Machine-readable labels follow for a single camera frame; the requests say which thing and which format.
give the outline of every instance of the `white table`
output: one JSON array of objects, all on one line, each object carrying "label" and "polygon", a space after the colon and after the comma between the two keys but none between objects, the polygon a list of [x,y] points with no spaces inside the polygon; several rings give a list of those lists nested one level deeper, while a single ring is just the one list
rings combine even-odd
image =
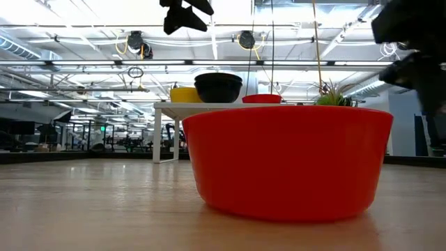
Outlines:
[{"label": "white table", "polygon": [[[269,107],[282,106],[290,104],[241,104],[241,103],[172,103],[159,102],[155,103],[155,134],[153,135],[153,162],[163,163],[178,160],[180,151],[180,121],[183,119],[203,112],[217,111],[221,109],[235,109],[248,107]],[[161,155],[161,116],[166,115],[175,121],[174,134],[174,158],[171,160],[160,161]]]}]

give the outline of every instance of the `white wall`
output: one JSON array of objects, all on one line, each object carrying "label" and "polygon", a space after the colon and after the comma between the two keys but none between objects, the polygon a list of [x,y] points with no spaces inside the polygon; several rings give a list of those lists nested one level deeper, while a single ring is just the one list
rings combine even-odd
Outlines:
[{"label": "white wall", "polygon": [[[389,112],[389,91],[382,91],[379,93],[378,97],[373,98],[365,98],[365,103],[360,104],[360,107],[369,108],[369,109],[377,109],[382,112]],[[389,136],[389,141],[387,142],[387,153],[390,155],[394,155],[393,144],[392,144],[392,132]]]},{"label": "white wall", "polygon": [[390,113],[394,116],[392,127],[393,154],[416,156],[415,119],[421,115],[421,107],[415,91],[389,95]]}]

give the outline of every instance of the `floor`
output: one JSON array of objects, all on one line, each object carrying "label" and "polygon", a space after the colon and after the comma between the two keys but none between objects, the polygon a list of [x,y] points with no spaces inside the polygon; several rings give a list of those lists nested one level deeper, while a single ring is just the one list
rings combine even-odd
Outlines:
[{"label": "floor", "polygon": [[198,196],[190,162],[0,166],[1,250],[444,250],[446,170],[386,165],[358,218],[274,223]]}]

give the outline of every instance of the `fluorescent light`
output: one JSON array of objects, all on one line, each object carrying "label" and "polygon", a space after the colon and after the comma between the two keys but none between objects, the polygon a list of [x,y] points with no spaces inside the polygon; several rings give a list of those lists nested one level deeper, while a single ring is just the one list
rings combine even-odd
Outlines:
[{"label": "fluorescent light", "polygon": [[160,102],[161,100],[154,100],[154,99],[151,99],[151,100],[149,100],[149,99],[147,99],[147,100],[143,100],[143,99],[141,99],[141,100],[126,100],[127,102]]},{"label": "fluorescent light", "polygon": [[230,60],[215,60],[215,61],[193,61],[194,65],[207,65],[207,66],[223,66],[223,65],[249,65],[249,61],[230,61]]},{"label": "fluorescent light", "polygon": [[[265,61],[265,65],[271,66],[272,61]],[[317,61],[274,61],[275,66],[317,66]],[[327,61],[321,61],[322,66],[327,65]]]},{"label": "fluorescent light", "polygon": [[87,102],[121,102],[122,100],[86,100]]},{"label": "fluorescent light", "polygon": [[44,66],[44,61],[0,61],[0,66]]},{"label": "fluorescent light", "polygon": [[118,121],[118,122],[126,122],[126,120],[122,119],[122,118],[115,118],[115,119],[112,119],[112,120]]},{"label": "fluorescent light", "polygon": [[113,66],[114,61],[53,61],[55,66]]},{"label": "fluorescent light", "polygon": [[96,109],[91,109],[91,108],[76,108],[76,109],[78,109],[79,111],[82,111],[82,112],[88,112],[88,113],[100,113],[98,110],[96,110]]},{"label": "fluorescent light", "polygon": [[56,104],[57,105],[60,105],[60,106],[62,106],[62,107],[65,107],[65,108],[72,108],[70,105],[65,105],[65,104],[63,104],[63,103],[59,103],[59,102],[56,102]]},{"label": "fluorescent light", "polygon": [[356,90],[356,91],[354,91],[352,93],[347,94],[347,96],[355,95],[356,93],[358,93],[360,91],[363,91],[363,90],[365,90],[367,88],[374,88],[374,87],[382,86],[383,84],[385,84],[385,82],[383,82],[383,81],[376,81],[376,82],[368,84],[368,85],[366,85],[366,86],[364,86],[364,87],[362,87],[362,88],[360,88],[360,89],[358,89],[358,90]]},{"label": "fluorescent light", "polygon": [[183,60],[125,60],[123,65],[148,65],[148,66],[168,66],[168,65],[183,65]]},{"label": "fluorescent light", "polygon": [[380,61],[336,61],[335,66],[388,66],[393,62],[380,62]]},{"label": "fluorescent light", "polygon": [[83,123],[86,123],[87,121],[70,121],[70,123],[81,123],[81,124],[83,124]]},{"label": "fluorescent light", "polygon": [[51,97],[51,95],[43,93],[41,91],[19,91],[20,93],[27,94],[33,97],[37,98],[48,98]]},{"label": "fluorescent light", "polygon": [[50,102],[83,102],[83,100],[48,100]]},{"label": "fluorescent light", "polygon": [[44,100],[26,100],[26,99],[21,99],[21,100],[7,100],[7,101],[11,101],[11,102],[44,102]]}]

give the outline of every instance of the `table leg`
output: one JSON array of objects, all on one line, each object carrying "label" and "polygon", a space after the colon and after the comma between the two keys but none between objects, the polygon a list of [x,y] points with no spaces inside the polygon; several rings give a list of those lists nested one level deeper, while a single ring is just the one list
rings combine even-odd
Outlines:
[{"label": "table leg", "polygon": [[175,134],[174,134],[174,160],[180,157],[180,119],[175,119]]},{"label": "table leg", "polygon": [[153,163],[159,164],[161,157],[161,109],[155,109],[155,131],[153,135]]}]

